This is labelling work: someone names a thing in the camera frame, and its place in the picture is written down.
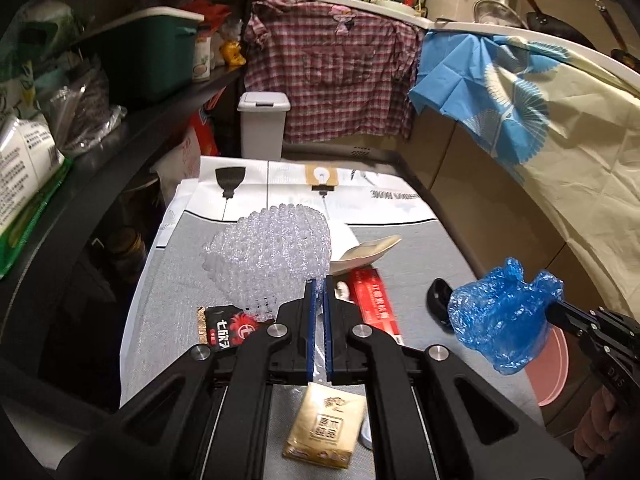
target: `silver screw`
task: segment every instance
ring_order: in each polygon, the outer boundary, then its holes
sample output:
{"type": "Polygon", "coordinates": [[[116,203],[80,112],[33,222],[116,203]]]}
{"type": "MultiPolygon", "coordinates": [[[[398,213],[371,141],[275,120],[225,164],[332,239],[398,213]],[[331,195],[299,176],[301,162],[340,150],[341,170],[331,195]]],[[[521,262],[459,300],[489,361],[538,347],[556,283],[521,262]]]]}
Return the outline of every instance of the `silver screw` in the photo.
{"type": "Polygon", "coordinates": [[[373,329],[369,326],[369,325],[356,325],[354,326],[351,331],[353,332],[353,335],[356,337],[369,337],[371,334],[373,334],[373,329]]]}
{"type": "Polygon", "coordinates": [[[189,350],[189,355],[196,361],[205,361],[211,355],[209,345],[196,345],[189,350]]]}
{"type": "Polygon", "coordinates": [[[272,325],[269,325],[267,334],[269,334],[271,337],[283,337],[287,335],[288,331],[289,329],[286,325],[283,325],[282,323],[274,323],[272,325]]]}
{"type": "Polygon", "coordinates": [[[427,352],[434,361],[444,361],[449,357],[449,350],[442,345],[433,345],[427,352]]]}

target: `blue plastic bag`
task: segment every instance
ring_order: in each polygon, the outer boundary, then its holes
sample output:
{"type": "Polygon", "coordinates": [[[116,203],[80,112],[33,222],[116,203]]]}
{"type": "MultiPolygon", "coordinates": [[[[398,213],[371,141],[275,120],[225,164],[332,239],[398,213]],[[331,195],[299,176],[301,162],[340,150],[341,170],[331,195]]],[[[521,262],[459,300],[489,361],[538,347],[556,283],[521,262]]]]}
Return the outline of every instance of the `blue plastic bag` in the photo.
{"type": "Polygon", "coordinates": [[[562,282],[542,270],[525,283],[522,265],[507,258],[477,282],[453,291],[449,318],[457,338],[478,350],[502,375],[522,370],[545,347],[545,310],[562,300],[562,282]]]}

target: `storage bin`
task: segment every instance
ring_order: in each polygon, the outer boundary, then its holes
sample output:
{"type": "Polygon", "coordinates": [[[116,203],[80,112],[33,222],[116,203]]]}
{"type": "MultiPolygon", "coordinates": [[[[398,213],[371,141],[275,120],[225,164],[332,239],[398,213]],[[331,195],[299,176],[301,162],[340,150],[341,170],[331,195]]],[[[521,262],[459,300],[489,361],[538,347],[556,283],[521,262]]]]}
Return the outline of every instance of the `storage bin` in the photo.
{"type": "Polygon", "coordinates": [[[203,20],[171,7],[139,10],[91,31],[80,49],[100,58],[111,103],[141,107],[191,83],[196,27],[203,20]]]}
{"type": "Polygon", "coordinates": [[[291,110],[281,92],[246,92],[238,103],[242,158],[280,160],[284,121],[291,110]]]}

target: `gray tablecloth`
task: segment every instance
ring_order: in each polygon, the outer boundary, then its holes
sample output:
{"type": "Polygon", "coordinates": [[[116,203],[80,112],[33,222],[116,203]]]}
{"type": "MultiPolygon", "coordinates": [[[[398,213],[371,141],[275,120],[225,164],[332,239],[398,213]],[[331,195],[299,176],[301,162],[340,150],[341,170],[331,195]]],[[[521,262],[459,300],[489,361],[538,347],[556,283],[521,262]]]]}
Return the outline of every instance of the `gray tablecloth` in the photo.
{"type": "MultiPolygon", "coordinates": [[[[122,402],[126,402],[198,342],[196,310],[203,305],[228,304],[202,269],[200,250],[225,225],[185,212],[164,250],[150,254],[148,273],[135,312],[129,352],[124,356],[122,402]]],[[[526,374],[504,377],[475,351],[462,346],[431,319],[426,291],[435,278],[453,287],[474,279],[466,261],[438,221],[393,226],[352,226],[359,241],[401,235],[402,241],[375,263],[385,282],[389,300],[406,345],[424,349],[440,343],[462,357],[497,390],[542,424],[526,374]]],[[[361,386],[347,387],[363,393],[361,386]]],[[[304,388],[276,386],[264,478],[373,478],[372,453],[356,446],[350,468],[331,470],[281,457],[282,446],[296,415],[304,388]]]]}

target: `white countertop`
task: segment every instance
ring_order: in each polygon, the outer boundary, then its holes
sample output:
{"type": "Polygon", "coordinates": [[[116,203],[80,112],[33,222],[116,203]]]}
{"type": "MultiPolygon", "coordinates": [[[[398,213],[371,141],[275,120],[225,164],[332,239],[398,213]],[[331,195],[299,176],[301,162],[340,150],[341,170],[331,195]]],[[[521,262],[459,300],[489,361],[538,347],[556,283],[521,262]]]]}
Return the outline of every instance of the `white countertop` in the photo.
{"type": "Polygon", "coordinates": [[[491,25],[487,23],[463,23],[463,22],[433,22],[427,18],[421,18],[419,16],[410,16],[404,12],[382,7],[376,4],[370,4],[360,0],[314,0],[317,2],[324,2],[333,5],[343,5],[351,7],[353,9],[364,10],[371,12],[372,14],[378,14],[387,18],[393,18],[405,23],[417,25],[417,27],[424,30],[448,30],[451,32],[470,32],[472,34],[483,34],[487,36],[519,36],[527,41],[541,41],[549,44],[556,44],[563,46],[580,56],[594,62],[605,70],[608,70],[612,74],[615,74],[623,81],[629,83],[634,88],[640,90],[640,74],[634,72],[630,68],[626,67],[620,62],[617,62],[613,58],[606,54],[602,54],[573,41],[562,40],[555,36],[548,34],[542,34],[540,32],[534,32],[533,30],[526,30],[523,28],[503,27],[501,25],[491,25]]]}

